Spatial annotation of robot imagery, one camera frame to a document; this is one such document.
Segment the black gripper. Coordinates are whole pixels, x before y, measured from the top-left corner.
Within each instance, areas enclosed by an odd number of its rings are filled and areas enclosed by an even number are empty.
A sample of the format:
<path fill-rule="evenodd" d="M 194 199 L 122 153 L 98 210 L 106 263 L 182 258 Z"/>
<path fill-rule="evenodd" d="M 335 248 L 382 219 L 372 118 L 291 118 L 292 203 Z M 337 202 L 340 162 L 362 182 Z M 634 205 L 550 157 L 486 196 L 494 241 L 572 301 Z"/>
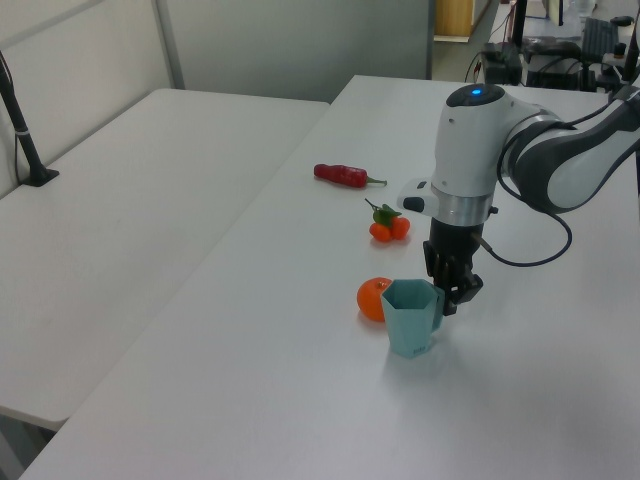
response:
<path fill-rule="evenodd" d="M 484 286 L 482 279 L 471 270 L 473 256 L 479 249 L 473 235 L 481 235 L 483 229 L 483 224 L 454 226 L 431 220 L 423 252 L 428 276 L 445 292 L 444 316 L 455 314 L 460 304 L 471 301 Z M 463 265 L 449 265 L 451 258 Z"/>

